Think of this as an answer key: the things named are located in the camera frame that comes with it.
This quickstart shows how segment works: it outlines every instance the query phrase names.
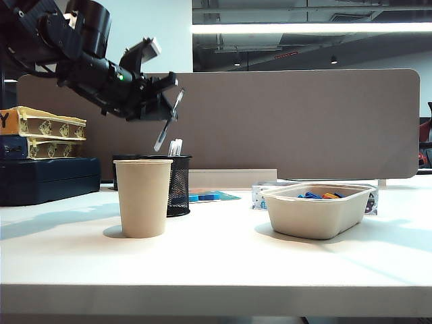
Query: white wall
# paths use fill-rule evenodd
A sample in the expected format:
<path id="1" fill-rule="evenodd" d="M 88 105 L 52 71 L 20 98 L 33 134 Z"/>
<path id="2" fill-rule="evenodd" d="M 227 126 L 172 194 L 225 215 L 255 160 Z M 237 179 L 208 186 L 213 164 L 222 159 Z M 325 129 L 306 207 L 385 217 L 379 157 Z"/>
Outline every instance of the white wall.
<path id="1" fill-rule="evenodd" d="M 343 68 L 410 68 L 420 75 L 420 117 L 431 117 L 431 110 L 427 105 L 432 101 L 432 51 L 415 53 L 388 59 L 378 59 L 355 65 L 344 66 Z"/>
<path id="2" fill-rule="evenodd" d="M 64 10 L 68 0 L 56 0 Z M 126 47 L 155 37 L 160 56 L 142 66 L 149 72 L 192 72 L 191 0 L 98 0 L 111 14 L 107 59 L 119 63 Z"/>

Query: ceiling light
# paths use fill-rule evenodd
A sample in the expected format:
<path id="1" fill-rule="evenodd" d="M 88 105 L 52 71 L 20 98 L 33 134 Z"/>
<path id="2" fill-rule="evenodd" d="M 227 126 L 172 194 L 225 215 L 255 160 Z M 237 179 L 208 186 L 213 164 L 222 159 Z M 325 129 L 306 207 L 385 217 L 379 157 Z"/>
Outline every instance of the ceiling light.
<path id="1" fill-rule="evenodd" d="M 431 22 L 192 25 L 193 34 L 322 34 L 348 32 L 432 32 Z"/>

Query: ceiling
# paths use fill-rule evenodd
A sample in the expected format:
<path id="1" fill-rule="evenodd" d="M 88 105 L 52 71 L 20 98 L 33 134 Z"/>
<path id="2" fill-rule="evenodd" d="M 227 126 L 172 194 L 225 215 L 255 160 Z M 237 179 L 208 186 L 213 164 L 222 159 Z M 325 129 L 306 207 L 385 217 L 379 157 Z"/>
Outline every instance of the ceiling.
<path id="1" fill-rule="evenodd" d="M 192 21 L 193 24 L 432 22 L 431 5 L 431 0 L 192 0 Z M 344 58 L 341 63 L 348 65 L 430 51 L 431 38 L 432 34 L 419 33 L 195 34 L 194 71 L 326 68 L 323 65 L 329 65 L 333 52 Z M 366 55 L 355 55 L 359 51 Z M 238 61 L 241 66 L 234 66 Z"/>

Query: colorful toy pieces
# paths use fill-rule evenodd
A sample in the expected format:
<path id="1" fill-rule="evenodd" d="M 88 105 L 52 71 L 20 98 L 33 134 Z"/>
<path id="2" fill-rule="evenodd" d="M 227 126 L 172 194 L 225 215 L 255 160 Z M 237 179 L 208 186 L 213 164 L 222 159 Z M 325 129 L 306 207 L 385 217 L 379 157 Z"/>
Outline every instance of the colorful toy pieces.
<path id="1" fill-rule="evenodd" d="M 326 192 L 322 196 L 319 196 L 318 194 L 314 194 L 313 192 L 308 191 L 306 194 L 298 195 L 298 198 L 307 198 L 307 199 L 338 199 L 343 197 L 345 196 L 338 192 L 334 192 L 333 194 L 331 194 L 330 192 Z"/>

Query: white box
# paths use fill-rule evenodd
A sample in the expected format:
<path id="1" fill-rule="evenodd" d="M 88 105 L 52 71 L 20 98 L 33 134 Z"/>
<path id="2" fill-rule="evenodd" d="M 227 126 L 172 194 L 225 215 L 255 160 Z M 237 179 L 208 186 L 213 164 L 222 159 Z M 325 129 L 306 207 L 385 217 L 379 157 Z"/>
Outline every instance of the white box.
<path id="1" fill-rule="evenodd" d="M 343 184 L 294 184 L 264 190 L 271 226 L 279 233 L 325 240 L 360 223 L 365 213 L 369 193 L 374 188 Z M 344 198 L 298 198 L 313 192 L 319 196 L 338 192 Z"/>

